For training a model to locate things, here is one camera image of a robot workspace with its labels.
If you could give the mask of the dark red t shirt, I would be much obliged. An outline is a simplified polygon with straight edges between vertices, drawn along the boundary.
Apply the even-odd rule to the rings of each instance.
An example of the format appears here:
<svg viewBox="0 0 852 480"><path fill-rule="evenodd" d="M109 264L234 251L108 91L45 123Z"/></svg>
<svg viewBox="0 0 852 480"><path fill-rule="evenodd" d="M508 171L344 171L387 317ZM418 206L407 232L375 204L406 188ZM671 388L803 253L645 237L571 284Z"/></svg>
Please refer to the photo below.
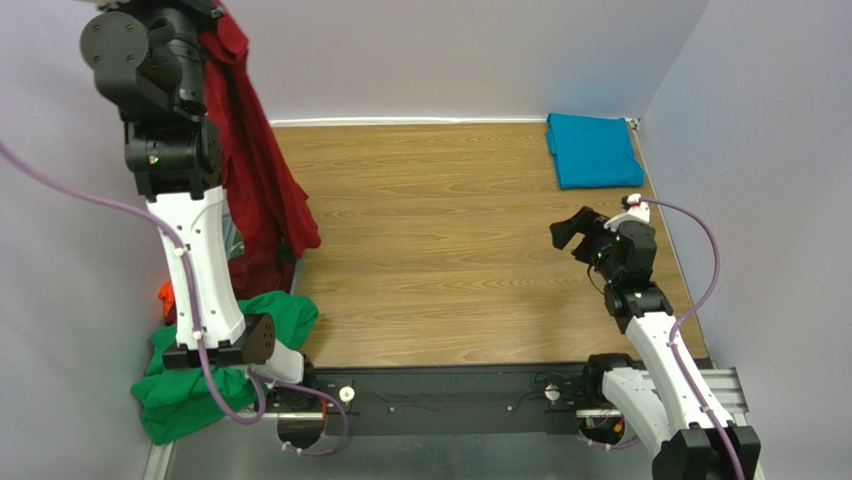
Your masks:
<svg viewBox="0 0 852 480"><path fill-rule="evenodd" d="M296 259L321 244L308 194L285 162L248 74L249 38L232 15L200 37L205 100L218 126L228 207L244 253L230 261L239 300L288 290Z"/></svg>

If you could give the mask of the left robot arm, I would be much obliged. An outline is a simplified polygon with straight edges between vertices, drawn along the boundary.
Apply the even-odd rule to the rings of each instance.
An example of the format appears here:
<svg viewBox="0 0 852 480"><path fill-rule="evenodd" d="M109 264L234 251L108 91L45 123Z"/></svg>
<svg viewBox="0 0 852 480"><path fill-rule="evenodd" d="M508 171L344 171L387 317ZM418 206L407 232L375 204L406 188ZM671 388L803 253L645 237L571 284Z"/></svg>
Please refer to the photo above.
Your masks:
<svg viewBox="0 0 852 480"><path fill-rule="evenodd" d="M168 258L177 331L169 369L203 364L302 382L305 357L267 314L240 311L222 226L221 138L210 119L200 37L224 11L210 1L100 1L81 54L98 92L119 110L124 156Z"/></svg>

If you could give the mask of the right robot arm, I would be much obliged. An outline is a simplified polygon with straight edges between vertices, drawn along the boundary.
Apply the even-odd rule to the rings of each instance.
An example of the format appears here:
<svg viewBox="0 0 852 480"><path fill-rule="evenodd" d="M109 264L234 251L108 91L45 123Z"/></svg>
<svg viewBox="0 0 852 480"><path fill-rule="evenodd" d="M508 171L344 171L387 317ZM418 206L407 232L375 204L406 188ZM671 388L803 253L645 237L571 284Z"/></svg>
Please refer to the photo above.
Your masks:
<svg viewBox="0 0 852 480"><path fill-rule="evenodd" d="M761 441L723 406L684 345L682 326L653 281L651 209L639 196L607 217L590 207L550 225L554 248L575 238L573 257L601 275L604 305L643 364L624 355L586 363L587 396L612 405L652 457L655 479L753 479Z"/></svg>

